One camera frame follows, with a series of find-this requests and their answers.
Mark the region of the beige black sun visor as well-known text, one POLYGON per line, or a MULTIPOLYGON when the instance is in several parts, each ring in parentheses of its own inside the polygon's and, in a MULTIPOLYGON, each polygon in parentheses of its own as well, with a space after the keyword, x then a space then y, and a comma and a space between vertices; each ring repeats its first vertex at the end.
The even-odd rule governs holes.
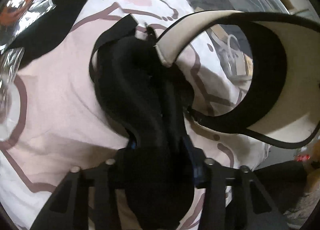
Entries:
POLYGON ((319 131, 319 24, 271 12, 202 11, 184 16, 157 39, 156 50, 170 67, 206 29, 236 25, 250 44, 253 76, 244 99, 230 112, 189 114, 198 125, 243 134, 267 144, 296 149, 319 131))

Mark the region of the black UVLABEL visor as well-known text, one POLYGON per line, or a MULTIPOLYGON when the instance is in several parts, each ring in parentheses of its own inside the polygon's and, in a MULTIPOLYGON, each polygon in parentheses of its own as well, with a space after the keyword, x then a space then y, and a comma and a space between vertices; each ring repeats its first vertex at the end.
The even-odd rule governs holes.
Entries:
POLYGON ((67 36, 87 0, 53 0, 55 8, 22 32, 10 48, 25 49, 20 68, 55 49, 67 36))

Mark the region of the clear plastic storage bin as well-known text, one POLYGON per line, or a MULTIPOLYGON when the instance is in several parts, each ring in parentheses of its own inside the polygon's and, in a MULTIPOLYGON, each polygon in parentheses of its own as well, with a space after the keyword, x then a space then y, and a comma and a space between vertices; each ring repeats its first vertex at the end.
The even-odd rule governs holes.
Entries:
POLYGON ((287 74, 287 54, 279 35, 267 27, 269 23, 285 23, 290 15, 271 12, 207 10, 184 16, 167 28, 157 39, 156 50, 162 64, 171 67, 184 48, 199 34, 217 25, 239 27, 248 40, 253 73, 246 74, 246 58, 230 44, 223 47, 220 63, 231 81, 252 80, 252 85, 283 86, 287 74))

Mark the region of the clear crinkled plastic bag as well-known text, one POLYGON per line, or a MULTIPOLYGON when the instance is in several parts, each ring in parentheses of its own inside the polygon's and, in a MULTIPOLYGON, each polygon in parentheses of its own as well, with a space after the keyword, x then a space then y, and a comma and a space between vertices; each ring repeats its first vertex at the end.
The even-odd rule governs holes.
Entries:
POLYGON ((10 49, 1 56, 1 142, 6 141, 16 128, 21 110, 21 97, 15 78, 24 48, 10 49))

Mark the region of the pink cartoon blanket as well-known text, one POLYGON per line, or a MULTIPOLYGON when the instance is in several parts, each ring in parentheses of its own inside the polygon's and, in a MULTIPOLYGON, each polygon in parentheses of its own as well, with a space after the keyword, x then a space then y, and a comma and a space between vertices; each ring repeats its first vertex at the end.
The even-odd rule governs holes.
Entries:
POLYGON ((103 116, 89 78, 98 36, 127 14, 157 34, 200 10, 260 8, 259 0, 73 0, 52 24, 62 37, 49 53, 25 54, 14 82, 18 120, 1 142, 1 205, 14 229, 30 229, 72 166, 91 168, 127 141, 103 116))

